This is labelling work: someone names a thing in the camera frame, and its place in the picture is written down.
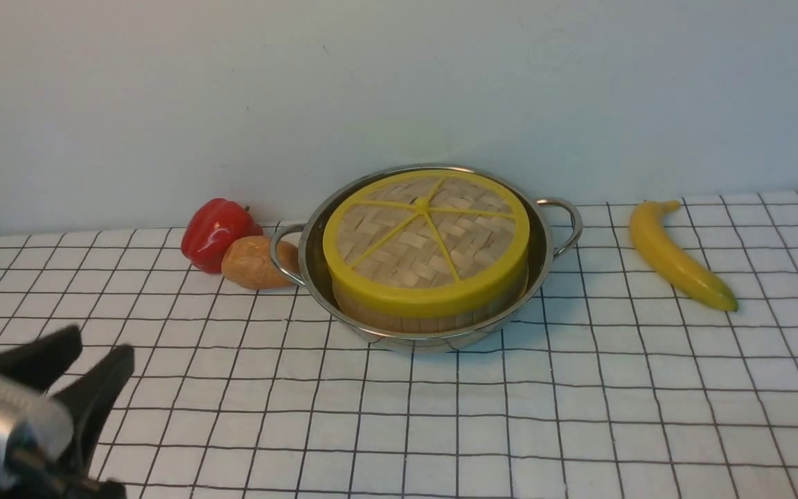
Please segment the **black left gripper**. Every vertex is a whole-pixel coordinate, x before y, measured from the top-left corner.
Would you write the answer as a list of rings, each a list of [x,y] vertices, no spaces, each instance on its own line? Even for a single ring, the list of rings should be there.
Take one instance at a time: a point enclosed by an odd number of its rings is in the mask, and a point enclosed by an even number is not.
[[[82,353],[78,325],[0,351],[0,376],[44,392]],[[31,439],[0,441],[0,498],[127,498],[119,481],[86,474],[100,436],[135,369],[135,348],[121,344],[105,354],[76,382],[51,396],[54,428],[63,439],[55,462]]]

